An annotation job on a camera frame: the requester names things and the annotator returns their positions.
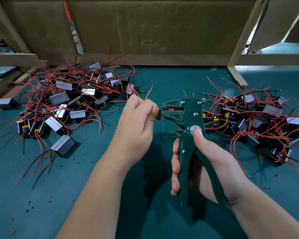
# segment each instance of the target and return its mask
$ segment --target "wire stripper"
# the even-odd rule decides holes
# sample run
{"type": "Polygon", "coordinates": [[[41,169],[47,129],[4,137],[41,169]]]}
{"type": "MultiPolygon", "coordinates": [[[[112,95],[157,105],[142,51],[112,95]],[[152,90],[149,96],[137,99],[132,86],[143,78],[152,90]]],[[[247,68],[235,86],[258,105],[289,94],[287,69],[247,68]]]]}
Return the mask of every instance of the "wire stripper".
{"type": "Polygon", "coordinates": [[[161,114],[165,119],[173,121],[182,129],[179,132],[175,131],[175,135],[180,139],[179,162],[181,169],[179,173],[179,196],[182,212],[184,211],[184,206],[187,205],[187,176],[190,159],[193,153],[197,155],[207,170],[219,206],[222,209],[230,209],[215,169],[211,162],[200,152],[194,143],[193,135],[196,129],[201,130],[203,136],[206,137],[203,122],[204,103],[205,98],[202,100],[193,98],[177,99],[165,102],[161,111],[161,114]]]}

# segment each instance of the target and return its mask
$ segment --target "forearm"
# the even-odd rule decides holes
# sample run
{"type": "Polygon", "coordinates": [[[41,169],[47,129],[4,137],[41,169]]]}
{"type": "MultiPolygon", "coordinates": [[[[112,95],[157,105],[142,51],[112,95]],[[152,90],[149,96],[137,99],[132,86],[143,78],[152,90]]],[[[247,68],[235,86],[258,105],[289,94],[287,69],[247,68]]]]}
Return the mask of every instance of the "forearm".
{"type": "Polygon", "coordinates": [[[253,183],[232,209],[250,239],[299,238],[299,222],[253,183]]]}
{"type": "Polygon", "coordinates": [[[128,169],[106,152],[97,162],[57,239],[115,238],[120,197],[128,169]]]}

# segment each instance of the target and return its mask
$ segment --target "green table surface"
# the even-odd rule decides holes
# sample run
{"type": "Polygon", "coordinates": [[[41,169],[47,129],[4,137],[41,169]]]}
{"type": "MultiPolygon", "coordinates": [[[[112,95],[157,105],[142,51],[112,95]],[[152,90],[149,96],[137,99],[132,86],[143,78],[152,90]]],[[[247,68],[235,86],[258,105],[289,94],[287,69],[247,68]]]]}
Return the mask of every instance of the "green table surface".
{"type": "MultiPolygon", "coordinates": [[[[163,102],[185,96],[205,97],[198,91],[216,94],[208,76],[225,93],[239,94],[228,83],[232,77],[226,68],[158,68],[136,67],[131,80],[142,92],[153,89],[149,99],[161,105],[163,102]]],[[[299,67],[242,70],[249,88],[276,86],[283,97],[292,97],[289,104],[299,111],[299,67]]],[[[15,143],[19,135],[16,125],[8,127],[0,135],[0,239],[2,238],[54,238],[86,183],[94,165],[107,149],[115,132],[124,103],[107,107],[120,108],[102,114],[103,128],[98,124],[86,124],[71,136],[77,144],[61,158],[56,157],[51,168],[32,177],[35,166],[16,184],[17,179],[38,156],[40,147],[34,139],[26,139],[25,156],[23,141],[15,143]]],[[[16,116],[22,108],[0,111],[0,120],[16,116]]],[[[0,131],[9,122],[0,123],[0,131]]],[[[123,184],[120,215],[116,238],[246,238],[235,218],[216,204],[204,199],[195,189],[190,191],[192,214],[182,216],[179,199],[170,195],[172,144],[175,139],[173,122],[157,121],[149,151],[129,171],[123,184]]],[[[45,141],[54,144],[60,136],[51,132],[45,141]]],[[[219,137],[212,133],[209,138],[219,137]]],[[[220,144],[225,149],[229,145],[220,144]]],[[[237,142],[240,161],[260,189],[277,201],[299,221],[299,170],[289,165],[275,166],[258,161],[258,154],[237,142]]],[[[299,160],[299,148],[292,157],[299,160]]],[[[43,160],[43,168],[48,160],[43,160]]]]}

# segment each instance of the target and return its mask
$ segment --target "round label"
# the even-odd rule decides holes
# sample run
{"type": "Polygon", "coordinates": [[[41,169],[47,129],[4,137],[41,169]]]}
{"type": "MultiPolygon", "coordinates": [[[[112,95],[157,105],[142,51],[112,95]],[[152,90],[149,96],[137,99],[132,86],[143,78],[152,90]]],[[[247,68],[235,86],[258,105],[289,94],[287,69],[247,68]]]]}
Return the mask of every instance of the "round label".
{"type": "Polygon", "coordinates": [[[190,134],[191,134],[192,136],[194,135],[194,131],[195,131],[196,129],[199,129],[199,130],[201,131],[201,128],[200,128],[199,126],[197,126],[197,125],[194,125],[194,126],[191,126],[191,127],[190,127],[189,132],[190,132],[190,134]]]}

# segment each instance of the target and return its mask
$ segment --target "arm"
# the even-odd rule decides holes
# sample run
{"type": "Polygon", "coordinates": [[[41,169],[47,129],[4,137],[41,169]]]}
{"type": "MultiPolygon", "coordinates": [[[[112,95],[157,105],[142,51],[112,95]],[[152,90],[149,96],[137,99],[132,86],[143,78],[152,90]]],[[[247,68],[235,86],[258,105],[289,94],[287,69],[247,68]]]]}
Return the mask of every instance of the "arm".
{"type": "Polygon", "coordinates": [[[159,108],[151,100],[135,95],[129,98],[110,146],[96,163],[56,239],[115,238],[124,178],[150,147],[158,114],[159,108]]]}
{"type": "MultiPolygon", "coordinates": [[[[194,132],[194,141],[213,165],[232,212],[250,239],[299,238],[299,222],[249,181],[230,153],[208,141],[199,130],[194,132]]],[[[177,139],[171,161],[172,195],[180,190],[178,150],[177,139]]],[[[188,184],[197,186],[206,198],[217,203],[208,173],[199,160],[191,161],[188,184]]]]}

